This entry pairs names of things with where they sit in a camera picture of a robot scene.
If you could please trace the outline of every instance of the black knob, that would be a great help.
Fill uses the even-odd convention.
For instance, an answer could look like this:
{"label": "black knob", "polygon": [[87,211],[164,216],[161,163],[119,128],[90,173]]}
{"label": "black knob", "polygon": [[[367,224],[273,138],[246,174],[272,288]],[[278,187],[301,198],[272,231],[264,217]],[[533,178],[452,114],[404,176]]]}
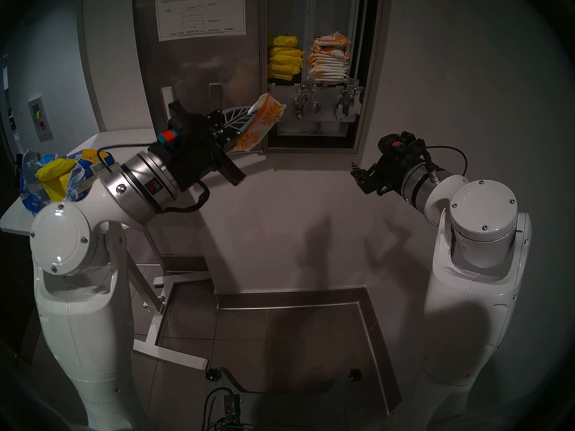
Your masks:
{"label": "black knob", "polygon": [[361,380],[361,371],[359,369],[352,369],[349,371],[349,379],[352,382],[358,382]]}
{"label": "black knob", "polygon": [[215,369],[211,368],[206,371],[206,380],[210,382],[217,382],[220,379],[220,372]]}

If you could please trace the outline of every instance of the instruction label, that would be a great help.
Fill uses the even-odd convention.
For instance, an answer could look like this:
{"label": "instruction label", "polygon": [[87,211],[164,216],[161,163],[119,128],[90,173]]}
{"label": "instruction label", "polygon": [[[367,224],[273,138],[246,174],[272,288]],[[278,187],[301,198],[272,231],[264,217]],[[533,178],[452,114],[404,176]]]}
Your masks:
{"label": "instruction label", "polygon": [[156,0],[160,41],[245,35],[245,0]]}

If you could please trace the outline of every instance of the wall plate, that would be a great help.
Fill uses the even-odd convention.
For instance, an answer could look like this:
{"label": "wall plate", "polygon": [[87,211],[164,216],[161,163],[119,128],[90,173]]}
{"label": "wall plate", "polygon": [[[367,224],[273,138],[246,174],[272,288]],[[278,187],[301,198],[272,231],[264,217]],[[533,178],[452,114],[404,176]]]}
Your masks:
{"label": "wall plate", "polygon": [[52,134],[48,117],[44,110],[44,104],[42,103],[42,97],[30,100],[28,102],[28,108],[30,108],[30,115],[32,116],[32,124],[36,129],[36,135],[43,139],[45,136]]}

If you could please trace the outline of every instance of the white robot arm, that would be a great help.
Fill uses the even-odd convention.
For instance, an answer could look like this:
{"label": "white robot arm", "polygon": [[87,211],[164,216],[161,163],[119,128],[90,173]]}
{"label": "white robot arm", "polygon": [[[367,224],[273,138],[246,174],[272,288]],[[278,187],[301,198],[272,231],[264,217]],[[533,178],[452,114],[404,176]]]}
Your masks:
{"label": "white robot arm", "polygon": [[[187,113],[177,101],[170,109],[170,129],[147,152],[109,170],[85,199],[45,207],[32,224],[42,331],[78,390],[92,429],[155,429],[132,380],[128,271],[139,270],[127,254],[124,226],[138,228],[167,211],[199,209],[209,197],[201,178],[210,171],[219,171],[233,185],[245,178],[226,156],[241,133],[224,125],[219,110],[204,117]],[[196,204],[168,207],[195,183],[203,188]],[[86,275],[108,263],[111,279],[90,283]],[[164,309],[151,288],[142,290],[151,306]]]}
{"label": "white robot arm", "polygon": [[413,399],[389,428],[423,430],[459,416],[482,367],[511,319],[531,241],[531,221],[517,199],[493,180],[468,182],[431,161],[422,139],[408,132],[378,143],[369,170],[353,165],[364,193],[399,193],[438,225],[424,308],[424,357]]}

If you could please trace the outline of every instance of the orange floral pad wrapper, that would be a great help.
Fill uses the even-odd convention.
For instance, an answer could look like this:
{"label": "orange floral pad wrapper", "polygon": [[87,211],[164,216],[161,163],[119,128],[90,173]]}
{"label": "orange floral pad wrapper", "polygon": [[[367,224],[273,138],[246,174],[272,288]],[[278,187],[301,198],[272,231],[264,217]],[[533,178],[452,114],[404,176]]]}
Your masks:
{"label": "orange floral pad wrapper", "polygon": [[263,94],[250,108],[250,113],[257,111],[244,135],[229,152],[250,151],[266,136],[267,132],[283,115],[285,105],[278,103],[270,93]]}

